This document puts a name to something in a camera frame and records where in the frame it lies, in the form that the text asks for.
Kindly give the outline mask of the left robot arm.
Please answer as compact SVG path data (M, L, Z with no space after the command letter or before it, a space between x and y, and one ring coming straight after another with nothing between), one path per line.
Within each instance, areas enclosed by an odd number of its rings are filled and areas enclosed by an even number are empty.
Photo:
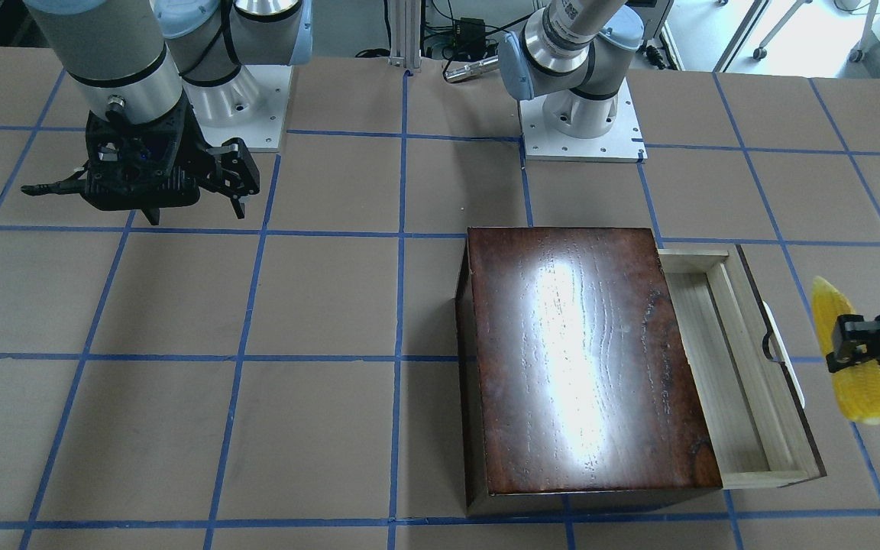
M517 101L561 94L609 105L644 40L642 18L623 1L552 1L529 15L518 34L504 34L500 78ZM880 315L866 319L835 306L828 291L816 297L812 310L832 315L814 322L830 373L866 366L880 374Z

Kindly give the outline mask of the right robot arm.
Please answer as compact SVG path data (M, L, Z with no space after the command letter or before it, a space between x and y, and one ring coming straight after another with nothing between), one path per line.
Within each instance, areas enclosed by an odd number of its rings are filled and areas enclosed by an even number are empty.
M188 208L203 192L242 219L260 192L247 137L275 144L276 88L254 69L288 70L313 53L309 1L28 1L89 108L86 160L21 191L76 195L103 212Z

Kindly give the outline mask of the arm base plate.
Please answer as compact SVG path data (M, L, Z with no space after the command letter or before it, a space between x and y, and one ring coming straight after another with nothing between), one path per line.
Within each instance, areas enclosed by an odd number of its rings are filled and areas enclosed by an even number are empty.
M204 87L185 83L202 134L213 146L240 138L251 152L282 149L292 66L242 66L231 81Z
M559 91L518 103L525 154L531 160L643 163L649 158L628 80L594 101Z

